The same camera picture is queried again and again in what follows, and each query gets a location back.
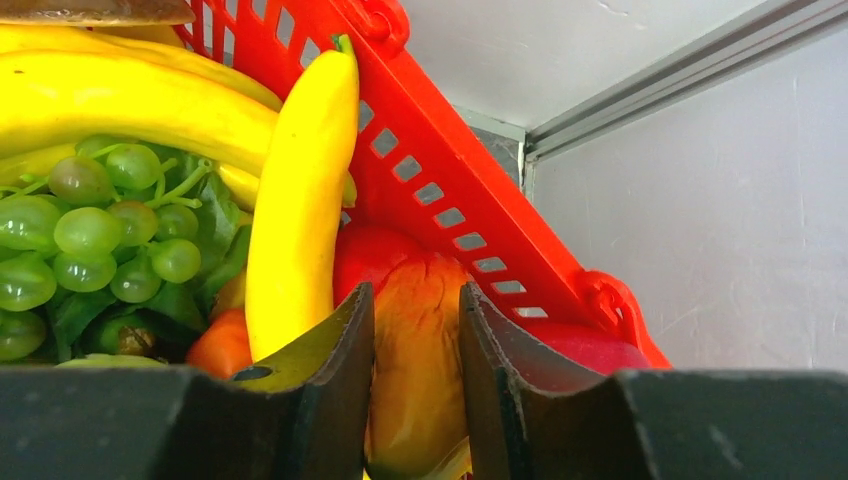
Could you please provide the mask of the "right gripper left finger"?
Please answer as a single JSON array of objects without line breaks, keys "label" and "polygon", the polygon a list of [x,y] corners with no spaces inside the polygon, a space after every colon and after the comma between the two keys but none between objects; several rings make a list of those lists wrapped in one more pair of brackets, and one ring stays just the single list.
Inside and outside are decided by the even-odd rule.
[{"label": "right gripper left finger", "polygon": [[5,479],[359,479],[373,289],[230,381],[191,367],[5,367]]}]

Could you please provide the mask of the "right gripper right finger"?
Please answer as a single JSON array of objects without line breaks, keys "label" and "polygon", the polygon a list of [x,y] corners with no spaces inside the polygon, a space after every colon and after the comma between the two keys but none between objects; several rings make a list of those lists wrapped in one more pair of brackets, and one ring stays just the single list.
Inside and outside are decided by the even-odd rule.
[{"label": "right gripper right finger", "polygon": [[477,479],[843,479],[847,377],[632,370],[543,345],[474,284],[459,296]]}]

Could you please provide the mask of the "orange mango toy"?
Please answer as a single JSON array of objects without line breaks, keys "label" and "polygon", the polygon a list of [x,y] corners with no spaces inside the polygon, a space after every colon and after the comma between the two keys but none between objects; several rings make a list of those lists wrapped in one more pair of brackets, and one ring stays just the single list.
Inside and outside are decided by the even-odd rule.
[{"label": "orange mango toy", "polygon": [[425,254],[399,264],[375,300],[375,359],[365,433],[372,479],[449,479],[467,438],[454,259]]}]

